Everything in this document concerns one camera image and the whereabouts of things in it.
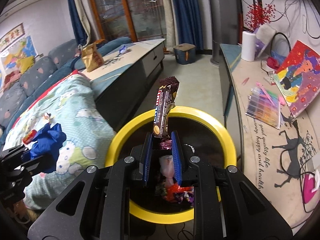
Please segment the brown paper bag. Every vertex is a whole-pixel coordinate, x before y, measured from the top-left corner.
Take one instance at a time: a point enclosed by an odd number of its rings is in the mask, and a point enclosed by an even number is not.
[[[88,72],[95,70],[104,63],[101,54],[97,51],[95,43],[92,43],[82,49],[81,59]]]

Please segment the silver screw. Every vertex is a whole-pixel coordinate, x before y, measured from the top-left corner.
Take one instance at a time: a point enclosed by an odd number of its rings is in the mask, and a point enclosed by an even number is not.
[[[230,165],[228,167],[228,171],[230,171],[231,173],[236,173],[238,171],[236,166]]]
[[[89,166],[87,168],[87,173],[94,173],[97,170],[96,166]]]
[[[134,158],[132,156],[128,156],[124,158],[124,162],[126,163],[132,163],[134,161]]]
[[[193,163],[198,163],[200,161],[200,158],[198,156],[192,156],[190,158],[190,161]]]

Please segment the yellow pillow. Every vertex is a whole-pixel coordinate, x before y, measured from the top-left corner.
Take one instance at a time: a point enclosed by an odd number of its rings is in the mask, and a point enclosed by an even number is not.
[[[25,57],[17,60],[17,67],[20,68],[21,74],[25,73],[35,63],[35,57]]]

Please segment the deer silhouette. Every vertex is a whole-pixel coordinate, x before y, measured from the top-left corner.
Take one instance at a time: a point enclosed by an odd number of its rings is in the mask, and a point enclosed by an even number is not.
[[[283,119],[285,122],[289,121],[289,124],[291,126],[291,121],[292,119],[289,118],[284,118],[284,116],[282,115]],[[299,179],[300,177],[300,164],[299,164],[299,160],[298,160],[298,146],[301,145],[305,145],[302,137],[299,134],[299,128],[298,128],[298,123],[297,121],[292,122],[292,125],[296,128],[297,130],[297,135],[298,138],[293,138],[290,139],[287,135],[287,132],[285,130],[281,131],[279,133],[279,135],[281,134],[285,134],[285,138],[287,140],[287,144],[286,145],[280,145],[280,146],[272,146],[272,149],[274,148],[281,148],[284,149],[286,151],[288,151],[289,157],[290,157],[290,164],[289,167],[287,169],[287,173],[292,175],[288,175],[286,172],[282,171],[282,170],[278,170],[277,169],[277,173],[281,173],[281,174],[286,174],[288,176],[288,178],[282,182],[281,184],[275,184],[275,187],[282,187],[284,184],[289,183],[291,181],[292,178],[295,179]]]

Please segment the blanket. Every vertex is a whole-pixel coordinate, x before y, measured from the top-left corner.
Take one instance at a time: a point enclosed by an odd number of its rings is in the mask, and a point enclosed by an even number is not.
[[[104,167],[105,155],[114,137],[114,131],[95,108],[89,80],[73,74],[54,86],[31,108],[25,111],[10,130],[4,149],[22,144],[22,139],[32,129],[41,129],[51,115],[53,126],[60,123],[67,140],[59,150],[56,171],[32,177],[25,188],[26,206],[45,209],[87,166]]]

